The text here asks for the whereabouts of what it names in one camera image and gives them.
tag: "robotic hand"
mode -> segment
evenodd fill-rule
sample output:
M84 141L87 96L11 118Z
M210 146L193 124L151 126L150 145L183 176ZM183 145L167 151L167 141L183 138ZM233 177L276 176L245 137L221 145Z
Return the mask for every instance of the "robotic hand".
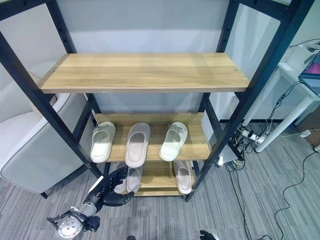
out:
M100 218L95 216L103 205L117 207L128 203L135 193L118 194L114 192L117 185L122 184L128 173L127 167L119 168L111 174L101 176L91 187L83 204L71 207L61 216L48 217L47 220L54 225L59 234L58 239L81 239L83 232L96 232L100 225Z
M210 232L205 230L200 230L200 234L203 235L200 236L201 240L219 240L217 237L214 237Z

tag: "white slipper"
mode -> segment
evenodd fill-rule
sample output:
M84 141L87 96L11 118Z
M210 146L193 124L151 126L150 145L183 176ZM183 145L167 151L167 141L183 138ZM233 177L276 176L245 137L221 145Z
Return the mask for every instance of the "white slipper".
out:
M112 172L114 172L117 169L120 169L122 167L126 167L126 163L125 162L113 162L110 165L110 169L109 169L109 174L111 174ZM127 178L122 180L123 183L115 186L114 188L114 192L116 192L117 194L122 194L125 190L126 190L126 186L127 186Z
M108 160L115 134L116 127L110 121L102 122L93 130L91 159L94 163L102 163Z
M144 122L133 125L126 142L125 163L130 168L144 164L150 138L150 126Z
M167 162L175 160L185 144L187 136L188 129L186 125L179 121L172 123L166 132L164 142L160 149L160 158Z
M128 176L126 180L126 190L130 192L138 192L141 183L141 176L144 166L138 168L128 168Z
M179 192L182 194L191 193L191 173L188 161L174 161L173 168Z

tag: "laptop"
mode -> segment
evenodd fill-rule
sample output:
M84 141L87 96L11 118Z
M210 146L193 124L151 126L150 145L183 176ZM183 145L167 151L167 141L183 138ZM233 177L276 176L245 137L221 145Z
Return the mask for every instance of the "laptop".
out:
M298 79L314 94L320 96L320 52L306 66Z

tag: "laptop screen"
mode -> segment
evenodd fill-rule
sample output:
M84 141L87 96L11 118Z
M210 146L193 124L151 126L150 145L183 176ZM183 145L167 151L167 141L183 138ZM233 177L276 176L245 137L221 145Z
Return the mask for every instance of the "laptop screen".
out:
M300 75L301 77L320 77L320 52L314 57Z

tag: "light wood shelf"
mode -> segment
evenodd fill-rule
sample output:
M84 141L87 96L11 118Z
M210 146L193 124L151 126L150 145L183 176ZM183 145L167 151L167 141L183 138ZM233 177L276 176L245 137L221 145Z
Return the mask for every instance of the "light wood shelf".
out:
M96 114L95 117L98 124L110 121L116 126L108 162L123 162L125 160L129 130L132 125L139 122L148 123L151 128L145 161L163 162L159 157L159 151L166 138L170 124L176 121L184 123L188 129L187 139L177 160L206 160L208 158L210 149L201 127L203 115L203 113Z
M191 183L194 182L192 163L189 162ZM135 194L143 196L182 196L178 190L173 162L146 162L143 164L141 186Z
M75 53L38 86L44 93L204 93L244 92L248 84L225 53Z

